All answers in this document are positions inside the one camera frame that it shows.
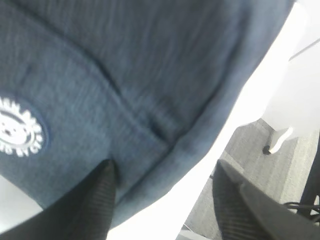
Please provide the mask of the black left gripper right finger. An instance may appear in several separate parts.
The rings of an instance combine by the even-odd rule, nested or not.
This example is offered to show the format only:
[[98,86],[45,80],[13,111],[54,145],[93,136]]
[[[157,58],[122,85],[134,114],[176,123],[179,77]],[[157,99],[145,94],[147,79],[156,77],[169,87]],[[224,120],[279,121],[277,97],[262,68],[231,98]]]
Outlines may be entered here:
[[266,195],[225,160],[213,174],[214,213],[224,240],[318,240],[320,215],[309,218],[298,210],[319,205],[280,204]]

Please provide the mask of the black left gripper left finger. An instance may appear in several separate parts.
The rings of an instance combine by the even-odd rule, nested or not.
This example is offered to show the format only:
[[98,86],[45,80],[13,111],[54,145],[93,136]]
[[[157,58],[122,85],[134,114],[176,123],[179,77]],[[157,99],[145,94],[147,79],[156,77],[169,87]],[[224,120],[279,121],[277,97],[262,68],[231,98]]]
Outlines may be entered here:
[[77,186],[2,240],[105,240],[115,208],[116,171],[104,160]]

